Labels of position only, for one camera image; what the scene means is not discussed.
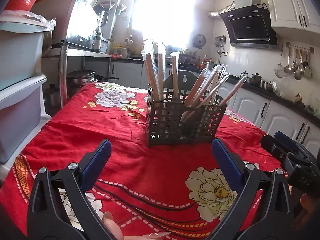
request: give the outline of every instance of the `flexible silver duct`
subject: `flexible silver duct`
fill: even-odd
[[[221,13],[228,12],[234,9],[235,9],[235,1],[233,1],[232,4],[228,5],[227,7],[219,11],[208,12],[208,16],[210,18],[219,18]]]

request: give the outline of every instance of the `metal bolt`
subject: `metal bolt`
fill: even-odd
[[[248,163],[247,165],[246,165],[246,167],[247,167],[247,169],[248,170],[251,170],[251,171],[253,171],[256,167],[253,165],[253,164],[251,164],[251,163]]]
[[[280,175],[283,174],[283,170],[281,170],[280,168],[276,169],[276,172]]]
[[[45,167],[42,167],[42,168],[39,169],[39,172],[40,172],[40,173],[44,173],[46,170],[47,170],[47,169],[46,169]]]
[[[70,163],[70,164],[68,165],[68,169],[70,169],[70,170],[74,170],[76,167],[77,167],[77,164],[76,164],[76,163]]]

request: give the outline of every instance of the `window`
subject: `window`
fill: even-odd
[[[193,26],[193,0],[136,0],[132,28],[143,39],[185,48]]]

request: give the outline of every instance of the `red tablecloth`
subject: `red tablecloth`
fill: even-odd
[[[0,201],[26,234],[28,200],[39,168],[59,170],[78,162],[104,139],[112,155],[86,193],[97,214],[109,210],[124,235],[170,231],[168,239],[204,239],[237,193],[226,183],[210,143],[146,146],[146,91],[96,83],[85,86],[17,157],[0,191]],[[272,171],[279,163],[260,147],[265,133],[227,110],[218,131],[231,152]],[[72,224],[81,228],[65,192],[61,198]],[[252,220],[260,194],[243,225]]]

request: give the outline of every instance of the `black plastic basket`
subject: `black plastic basket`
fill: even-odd
[[[148,146],[162,144],[184,144],[210,142],[213,140],[219,123],[226,111],[227,105],[218,106],[222,97],[214,99],[214,105],[203,105],[201,108],[185,107],[186,96],[190,93],[197,77],[189,71],[178,72],[179,98],[181,102],[172,101],[172,75],[164,82],[164,100],[154,101],[152,89],[148,91],[147,125]],[[208,91],[202,95],[202,101]],[[185,111],[194,111],[192,118],[181,122]]]

